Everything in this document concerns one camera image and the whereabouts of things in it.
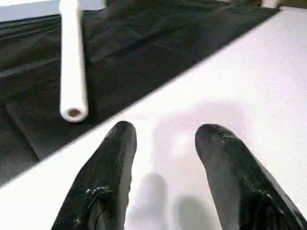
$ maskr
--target white cylinder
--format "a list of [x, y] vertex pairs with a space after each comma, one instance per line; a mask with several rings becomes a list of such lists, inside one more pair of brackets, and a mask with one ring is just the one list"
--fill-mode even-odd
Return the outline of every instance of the white cylinder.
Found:
[[62, 18], [60, 113], [69, 122], [80, 122], [88, 115], [78, 0], [61, 0]]

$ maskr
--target black fabric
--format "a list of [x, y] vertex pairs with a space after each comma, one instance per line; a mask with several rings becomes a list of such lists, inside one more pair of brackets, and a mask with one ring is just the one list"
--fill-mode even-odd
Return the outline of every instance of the black fabric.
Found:
[[[1, 143], [19, 143], [19, 159], [24, 159], [14, 172], [29, 167], [33, 156], [49, 156], [276, 12], [210, 0], [126, 0], [85, 12], [90, 114], [80, 124], [59, 114], [60, 16], [1, 23], [0, 107], [15, 130]], [[16, 151], [0, 145], [2, 157]], [[7, 174], [10, 179], [16, 173]]]
[[232, 131], [202, 125], [195, 145], [223, 230], [307, 229], [294, 203]]

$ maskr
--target white surface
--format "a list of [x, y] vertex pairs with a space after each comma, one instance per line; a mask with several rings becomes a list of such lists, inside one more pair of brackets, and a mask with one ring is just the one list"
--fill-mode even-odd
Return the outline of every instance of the white surface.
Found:
[[[77, 0], [61, 0], [62, 20], [60, 113], [69, 122], [83, 121], [88, 115], [81, 11]], [[70, 111], [79, 111], [71, 116]]]
[[306, 11], [277, 14], [9, 183], [0, 229], [50, 229], [75, 175], [119, 120], [138, 136], [126, 230], [221, 229], [194, 147], [203, 123], [242, 138], [307, 217], [306, 21]]
[[[101, 10], [104, 0], [80, 0], [82, 10]], [[59, 0], [0, 0], [0, 22], [59, 14]]]
[[51, 1], [51, 0], [2, 0], [1, 6], [19, 5], [19, 4], [40, 2], [40, 1]]

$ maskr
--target black surface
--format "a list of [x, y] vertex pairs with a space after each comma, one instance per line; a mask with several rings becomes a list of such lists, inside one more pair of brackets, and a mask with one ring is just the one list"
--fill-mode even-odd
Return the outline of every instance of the black surface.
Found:
[[118, 122], [77, 174], [52, 230], [123, 230], [135, 129]]
[[219, 125], [195, 138], [223, 230], [307, 230], [307, 222], [242, 140]]
[[0, 174], [0, 185], [36, 157], [49, 156], [276, 12], [210, 0], [122, 0], [86, 12], [90, 115], [81, 124], [70, 124], [59, 114], [60, 17], [0, 23], [0, 107], [13, 124], [0, 127], [0, 155], [9, 161], [18, 152], [24, 162], [14, 168], [12, 161], [14, 169]]

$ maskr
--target white tube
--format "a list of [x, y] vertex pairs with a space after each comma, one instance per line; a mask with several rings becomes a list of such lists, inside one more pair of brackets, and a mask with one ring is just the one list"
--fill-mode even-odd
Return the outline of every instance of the white tube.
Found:
[[60, 113], [69, 122], [80, 122], [88, 115], [81, 10], [78, 0], [61, 0], [62, 53]]

